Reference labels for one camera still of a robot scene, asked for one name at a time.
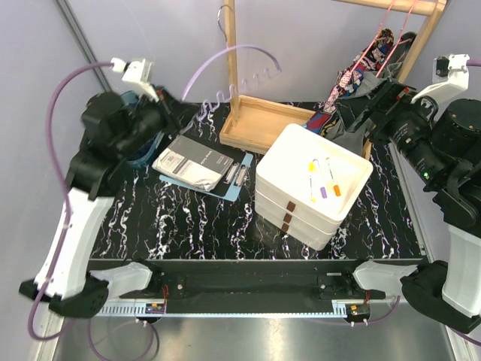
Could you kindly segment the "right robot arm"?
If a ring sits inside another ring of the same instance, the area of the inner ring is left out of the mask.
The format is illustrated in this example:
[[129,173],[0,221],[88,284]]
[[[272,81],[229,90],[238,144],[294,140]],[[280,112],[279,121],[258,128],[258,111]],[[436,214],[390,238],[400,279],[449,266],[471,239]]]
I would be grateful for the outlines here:
[[468,334],[480,325],[480,103],[459,94],[447,83],[417,91],[388,79],[335,107],[348,132],[365,127],[370,141],[393,144],[433,193],[449,259],[395,277],[419,313]]

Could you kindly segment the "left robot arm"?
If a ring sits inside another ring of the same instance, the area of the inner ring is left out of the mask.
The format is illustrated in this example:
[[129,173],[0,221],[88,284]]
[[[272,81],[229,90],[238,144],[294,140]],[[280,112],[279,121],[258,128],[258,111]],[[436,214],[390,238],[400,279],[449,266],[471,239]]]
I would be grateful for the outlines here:
[[61,185],[67,192],[46,264],[19,292],[47,303],[62,317],[89,319],[109,299],[140,292],[147,298],[162,290],[162,269],[133,259],[116,268],[90,271],[87,266],[105,214],[123,187],[129,160],[159,133],[175,137],[198,112],[195,103],[175,99],[156,87],[159,100],[140,96],[136,105],[124,103],[115,92],[99,93],[81,114],[84,126],[78,152]]

